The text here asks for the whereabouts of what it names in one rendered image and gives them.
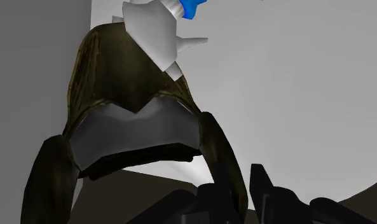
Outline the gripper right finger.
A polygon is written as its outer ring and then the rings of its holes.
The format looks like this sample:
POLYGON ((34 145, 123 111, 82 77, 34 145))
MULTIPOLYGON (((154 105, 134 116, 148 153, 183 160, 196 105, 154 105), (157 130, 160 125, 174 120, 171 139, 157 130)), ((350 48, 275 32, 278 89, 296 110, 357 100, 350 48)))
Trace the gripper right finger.
POLYGON ((260 224, 376 224, 325 197, 301 202, 292 190, 274 186, 261 164, 250 167, 249 191, 260 224))

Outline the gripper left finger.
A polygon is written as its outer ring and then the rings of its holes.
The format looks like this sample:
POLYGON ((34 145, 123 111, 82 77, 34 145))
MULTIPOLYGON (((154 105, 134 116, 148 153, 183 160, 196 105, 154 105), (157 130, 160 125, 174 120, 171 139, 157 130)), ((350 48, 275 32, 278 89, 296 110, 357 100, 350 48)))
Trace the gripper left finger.
POLYGON ((127 224, 242 224, 226 165, 216 163, 214 182, 200 185, 196 194, 174 190, 127 224))

